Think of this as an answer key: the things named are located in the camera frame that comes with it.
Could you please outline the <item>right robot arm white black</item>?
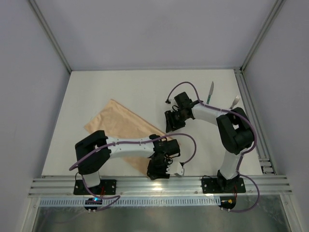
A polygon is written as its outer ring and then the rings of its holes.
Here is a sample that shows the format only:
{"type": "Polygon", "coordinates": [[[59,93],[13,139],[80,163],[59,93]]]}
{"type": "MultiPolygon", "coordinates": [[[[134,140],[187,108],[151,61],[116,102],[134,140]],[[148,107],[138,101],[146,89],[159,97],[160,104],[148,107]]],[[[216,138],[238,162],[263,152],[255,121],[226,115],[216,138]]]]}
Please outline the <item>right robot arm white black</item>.
{"type": "Polygon", "coordinates": [[[218,127],[225,155],[215,178],[207,178],[211,193],[231,193],[240,184],[240,164],[243,156],[256,144],[256,133],[244,110],[221,110],[196,100],[192,101],[186,92],[174,98],[176,108],[165,112],[166,132],[179,130],[188,119],[198,119],[218,127]]]}

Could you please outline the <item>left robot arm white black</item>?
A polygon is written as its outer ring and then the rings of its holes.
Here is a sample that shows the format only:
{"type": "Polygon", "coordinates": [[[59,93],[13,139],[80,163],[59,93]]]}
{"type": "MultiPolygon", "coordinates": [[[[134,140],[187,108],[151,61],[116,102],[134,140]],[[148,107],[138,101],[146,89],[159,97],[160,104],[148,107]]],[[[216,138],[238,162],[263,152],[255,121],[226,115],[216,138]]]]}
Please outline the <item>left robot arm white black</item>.
{"type": "Polygon", "coordinates": [[[180,146],[176,139],[168,140],[166,135],[120,139],[108,137],[105,131],[98,130],[75,145],[75,154],[77,161],[69,170],[78,169],[89,188],[100,184],[100,168],[115,158],[148,159],[146,175],[151,180],[184,174],[183,164],[174,160],[180,156],[180,146]]]}

